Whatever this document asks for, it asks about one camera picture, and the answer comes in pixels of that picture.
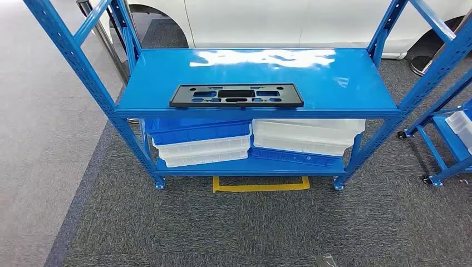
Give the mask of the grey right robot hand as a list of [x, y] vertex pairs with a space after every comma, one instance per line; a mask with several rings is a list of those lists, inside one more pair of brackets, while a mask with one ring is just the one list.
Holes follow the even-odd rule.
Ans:
[[317, 255], [315, 261], [317, 267], [337, 267], [337, 264], [330, 253]]

